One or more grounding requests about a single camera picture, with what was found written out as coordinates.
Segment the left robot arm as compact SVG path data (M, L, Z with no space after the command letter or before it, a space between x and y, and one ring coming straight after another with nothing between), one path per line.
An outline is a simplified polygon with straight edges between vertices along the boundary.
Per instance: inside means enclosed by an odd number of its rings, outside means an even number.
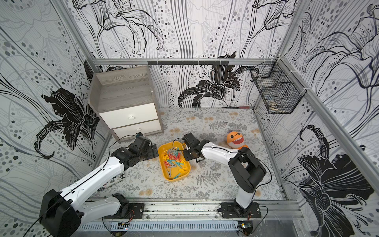
M52 237L70 237L80 226L97 219L124 219L142 217L143 204L131 204L122 194L85 202L112 178L134 167L137 163L159 156L157 146L141 132L134 141L109 153L108 158L88 175L61 191L48 191L42 199L38 222Z

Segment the yellow plastic storage tray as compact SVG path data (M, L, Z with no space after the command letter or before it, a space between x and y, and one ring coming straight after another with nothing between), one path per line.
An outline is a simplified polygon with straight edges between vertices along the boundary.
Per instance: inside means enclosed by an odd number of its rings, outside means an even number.
M179 141L169 142L158 148L159 162L167 181L179 181L189 175L191 165L185 160L184 149L185 144Z

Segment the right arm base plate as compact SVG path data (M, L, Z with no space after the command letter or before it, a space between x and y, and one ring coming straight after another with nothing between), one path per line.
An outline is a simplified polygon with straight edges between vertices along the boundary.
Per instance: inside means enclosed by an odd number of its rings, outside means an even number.
M222 217L225 219L234 218L246 218L254 219L261 218L261 210L256 202L250 203L247 208L242 208L236 202L222 202L221 207L217 209L221 213Z

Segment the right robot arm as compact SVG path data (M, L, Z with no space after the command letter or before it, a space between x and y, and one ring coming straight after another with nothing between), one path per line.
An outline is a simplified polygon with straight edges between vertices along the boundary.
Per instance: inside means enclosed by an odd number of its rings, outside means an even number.
M192 133L185 134L182 138L186 145L183 150L187 161L195 159L214 160L227 165L239 186L235 198L235 208L246 211L252 204L253 195L266 175L267 169L258 158L249 150L228 149L218 146L208 140L198 140Z

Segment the teal clothespin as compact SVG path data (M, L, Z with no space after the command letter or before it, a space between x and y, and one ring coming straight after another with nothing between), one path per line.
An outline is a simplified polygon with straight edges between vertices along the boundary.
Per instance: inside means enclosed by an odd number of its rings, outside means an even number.
M175 160L167 160L167 162L169 164L169 168L174 168L174 167L182 168L184 166L183 163L175 161Z

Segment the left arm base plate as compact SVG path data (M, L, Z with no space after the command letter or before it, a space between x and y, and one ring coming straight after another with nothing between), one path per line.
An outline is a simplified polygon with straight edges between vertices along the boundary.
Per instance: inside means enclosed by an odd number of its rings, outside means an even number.
M143 213L145 209L144 203L128 203L128 204L122 204L118 213L118 218L124 218L124 219L142 219Z

